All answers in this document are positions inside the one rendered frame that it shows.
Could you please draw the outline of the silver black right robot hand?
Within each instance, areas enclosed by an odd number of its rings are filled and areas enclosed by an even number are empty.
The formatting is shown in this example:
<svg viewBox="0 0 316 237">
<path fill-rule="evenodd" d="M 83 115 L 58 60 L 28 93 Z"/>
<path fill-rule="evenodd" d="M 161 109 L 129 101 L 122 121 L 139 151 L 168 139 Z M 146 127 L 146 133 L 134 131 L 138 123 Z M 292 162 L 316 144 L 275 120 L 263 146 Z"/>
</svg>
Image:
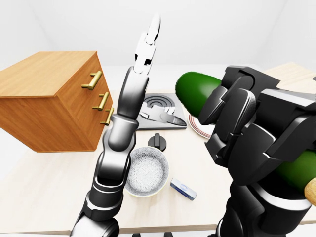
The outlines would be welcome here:
<svg viewBox="0 0 316 237">
<path fill-rule="evenodd" d="M 279 80 L 229 66 L 198 117 L 215 124 L 206 147 L 238 185 L 250 185 L 316 147 L 315 96 L 279 89 Z"/>
</svg>

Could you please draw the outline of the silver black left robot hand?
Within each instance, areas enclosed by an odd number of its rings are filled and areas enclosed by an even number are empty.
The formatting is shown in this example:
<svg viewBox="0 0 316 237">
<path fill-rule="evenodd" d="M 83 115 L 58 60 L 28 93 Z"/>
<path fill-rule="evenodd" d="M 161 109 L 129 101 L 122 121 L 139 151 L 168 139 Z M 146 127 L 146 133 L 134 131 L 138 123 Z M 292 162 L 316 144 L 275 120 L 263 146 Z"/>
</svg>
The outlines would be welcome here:
<svg viewBox="0 0 316 237">
<path fill-rule="evenodd" d="M 117 114 L 129 119 L 137 119 L 144 101 L 160 24 L 161 17 L 155 14 L 148 31 L 143 32 L 139 38 L 135 51 L 135 64 L 128 69 L 121 88 Z"/>
</svg>

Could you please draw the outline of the green wine bottle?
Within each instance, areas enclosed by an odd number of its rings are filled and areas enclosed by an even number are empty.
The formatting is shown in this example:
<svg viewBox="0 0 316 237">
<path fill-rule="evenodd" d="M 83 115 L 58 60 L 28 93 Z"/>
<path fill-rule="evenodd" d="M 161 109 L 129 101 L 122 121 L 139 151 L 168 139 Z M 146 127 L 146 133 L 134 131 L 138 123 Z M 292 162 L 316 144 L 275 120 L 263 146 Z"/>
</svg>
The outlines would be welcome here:
<svg viewBox="0 0 316 237">
<path fill-rule="evenodd" d="M 187 72 L 177 80 L 175 92 L 188 112 L 198 117 L 209 95 L 220 84 L 221 81 L 215 77 Z M 316 206 L 316 150 L 307 149 L 295 161 L 285 161 L 275 173 L 277 178 L 281 178 Z"/>
</svg>

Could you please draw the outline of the medium wooden cabinet drawer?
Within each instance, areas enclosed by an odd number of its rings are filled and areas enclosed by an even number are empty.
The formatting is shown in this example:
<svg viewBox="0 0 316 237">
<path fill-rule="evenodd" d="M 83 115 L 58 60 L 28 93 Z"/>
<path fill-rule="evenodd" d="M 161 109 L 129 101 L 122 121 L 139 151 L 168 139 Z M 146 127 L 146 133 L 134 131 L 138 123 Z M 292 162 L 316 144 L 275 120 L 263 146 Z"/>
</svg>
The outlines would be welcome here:
<svg viewBox="0 0 316 237">
<path fill-rule="evenodd" d="M 110 94 L 104 100 L 105 93 L 109 93 L 109 89 L 104 76 L 101 76 L 93 90 L 79 86 L 72 97 L 71 109 L 79 121 L 79 128 L 91 142 L 99 139 L 104 128 L 100 122 L 106 120 L 109 114 L 106 110 L 113 104 Z"/>
</svg>

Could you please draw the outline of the small wooden cabinet drawer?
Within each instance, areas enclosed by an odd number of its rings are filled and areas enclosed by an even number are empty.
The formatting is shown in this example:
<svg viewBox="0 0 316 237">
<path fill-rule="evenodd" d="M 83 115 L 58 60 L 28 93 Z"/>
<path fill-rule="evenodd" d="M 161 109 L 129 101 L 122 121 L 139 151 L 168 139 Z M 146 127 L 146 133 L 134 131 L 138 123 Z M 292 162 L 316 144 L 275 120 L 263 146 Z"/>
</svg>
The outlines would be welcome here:
<svg viewBox="0 0 316 237">
<path fill-rule="evenodd" d="M 85 104 L 83 110 L 82 119 L 83 119 L 83 129 L 87 135 L 91 146 L 88 148 L 88 151 L 94 151 L 97 148 L 101 135 L 103 133 L 104 127 L 106 125 L 100 124 L 101 121 L 105 121 L 108 115 L 108 112 L 105 112 L 106 109 L 113 107 L 113 100 L 111 96 L 108 96 L 107 102 L 102 111 L 93 109 L 93 106 L 98 106 L 101 102 L 102 97 L 98 96 L 92 97 L 92 100 L 88 100 Z"/>
</svg>

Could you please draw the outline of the large wooden cabinet drawer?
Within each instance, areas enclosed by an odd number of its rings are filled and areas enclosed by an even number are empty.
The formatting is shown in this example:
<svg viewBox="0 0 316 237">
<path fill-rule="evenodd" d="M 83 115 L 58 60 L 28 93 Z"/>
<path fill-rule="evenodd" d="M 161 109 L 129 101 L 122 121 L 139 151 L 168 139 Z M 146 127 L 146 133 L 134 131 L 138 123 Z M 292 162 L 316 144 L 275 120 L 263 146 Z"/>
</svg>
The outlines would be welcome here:
<svg viewBox="0 0 316 237">
<path fill-rule="evenodd" d="M 84 116 L 101 113 L 96 107 L 103 99 L 101 94 L 109 92 L 104 74 L 99 77 L 92 90 L 83 88 L 82 85 L 88 85 L 93 80 L 94 76 L 91 74 L 102 71 L 97 52 L 93 52 L 91 57 L 58 90 L 57 96 L 75 118 L 83 119 Z"/>
</svg>

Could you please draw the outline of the wooden cabinet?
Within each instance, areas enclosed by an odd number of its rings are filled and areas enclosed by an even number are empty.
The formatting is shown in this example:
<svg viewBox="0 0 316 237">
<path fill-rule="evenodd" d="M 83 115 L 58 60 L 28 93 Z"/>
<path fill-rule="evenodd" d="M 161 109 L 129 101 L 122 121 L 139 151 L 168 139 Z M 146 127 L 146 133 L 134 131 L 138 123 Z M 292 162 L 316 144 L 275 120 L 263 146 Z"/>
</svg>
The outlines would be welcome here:
<svg viewBox="0 0 316 237">
<path fill-rule="evenodd" d="M 0 128 L 38 153 L 88 151 L 57 93 L 93 52 L 38 52 L 0 71 Z"/>
</svg>

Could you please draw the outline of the flat dark stove plate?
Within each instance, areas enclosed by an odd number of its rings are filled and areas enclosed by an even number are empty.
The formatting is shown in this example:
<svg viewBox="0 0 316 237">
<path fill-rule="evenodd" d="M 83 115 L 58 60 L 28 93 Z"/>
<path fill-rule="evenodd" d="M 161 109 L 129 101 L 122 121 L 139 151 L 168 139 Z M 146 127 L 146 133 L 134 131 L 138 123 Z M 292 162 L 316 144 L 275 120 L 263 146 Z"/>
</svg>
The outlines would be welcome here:
<svg viewBox="0 0 316 237">
<path fill-rule="evenodd" d="M 187 128 L 182 104 L 175 93 L 148 93 L 145 95 L 144 102 L 147 103 L 148 108 L 152 108 L 153 106 L 164 108 L 166 112 L 183 120 L 184 123 L 171 124 L 169 122 L 156 121 L 148 119 L 145 114 L 140 114 L 137 118 L 139 122 L 138 130 L 179 130 Z"/>
</svg>

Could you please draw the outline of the plate with red rings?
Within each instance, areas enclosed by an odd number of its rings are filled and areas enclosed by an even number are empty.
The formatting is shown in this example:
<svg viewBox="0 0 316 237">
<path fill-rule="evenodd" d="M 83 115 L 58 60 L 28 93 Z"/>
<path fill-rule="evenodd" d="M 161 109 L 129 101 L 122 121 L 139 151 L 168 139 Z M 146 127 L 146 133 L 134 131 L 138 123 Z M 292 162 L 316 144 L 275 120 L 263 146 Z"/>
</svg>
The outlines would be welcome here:
<svg viewBox="0 0 316 237">
<path fill-rule="evenodd" d="M 209 139 L 214 131 L 215 125 L 209 124 L 209 125 L 202 125 L 200 124 L 199 120 L 192 116 L 188 115 L 188 122 L 190 127 L 199 135 L 202 137 Z"/>
</svg>

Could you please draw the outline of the round black knob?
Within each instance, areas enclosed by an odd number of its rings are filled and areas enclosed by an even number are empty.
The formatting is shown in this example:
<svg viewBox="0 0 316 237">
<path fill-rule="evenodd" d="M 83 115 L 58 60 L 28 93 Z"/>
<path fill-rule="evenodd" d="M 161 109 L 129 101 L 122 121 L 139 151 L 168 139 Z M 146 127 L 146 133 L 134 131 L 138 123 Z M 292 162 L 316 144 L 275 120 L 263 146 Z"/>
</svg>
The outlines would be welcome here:
<svg viewBox="0 0 316 237">
<path fill-rule="evenodd" d="M 159 149 L 160 151 L 164 151 L 166 149 L 166 140 L 159 133 L 156 133 L 153 137 L 151 137 L 148 141 L 148 146 Z"/>
</svg>

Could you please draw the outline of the patterned white bowl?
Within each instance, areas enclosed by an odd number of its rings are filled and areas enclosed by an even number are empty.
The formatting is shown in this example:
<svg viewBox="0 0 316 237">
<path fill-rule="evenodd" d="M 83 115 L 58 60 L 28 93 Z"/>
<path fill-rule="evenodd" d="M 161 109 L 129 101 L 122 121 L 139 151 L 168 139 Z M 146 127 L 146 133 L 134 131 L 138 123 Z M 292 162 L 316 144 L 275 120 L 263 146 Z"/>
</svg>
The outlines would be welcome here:
<svg viewBox="0 0 316 237">
<path fill-rule="evenodd" d="M 130 157 L 125 189 L 139 198 L 160 192 L 169 176 L 169 163 L 163 152 L 154 147 L 141 147 L 133 150 Z"/>
</svg>

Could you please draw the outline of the small blue white box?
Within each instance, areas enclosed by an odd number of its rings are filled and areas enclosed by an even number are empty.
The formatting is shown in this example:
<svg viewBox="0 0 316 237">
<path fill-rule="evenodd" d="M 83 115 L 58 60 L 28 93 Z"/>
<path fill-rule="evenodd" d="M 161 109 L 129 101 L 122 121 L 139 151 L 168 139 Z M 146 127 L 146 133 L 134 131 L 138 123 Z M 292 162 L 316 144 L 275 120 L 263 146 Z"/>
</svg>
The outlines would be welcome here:
<svg viewBox="0 0 316 237">
<path fill-rule="evenodd" d="M 170 182 L 170 186 L 189 200 L 194 200 L 197 197 L 197 192 L 174 177 Z"/>
</svg>

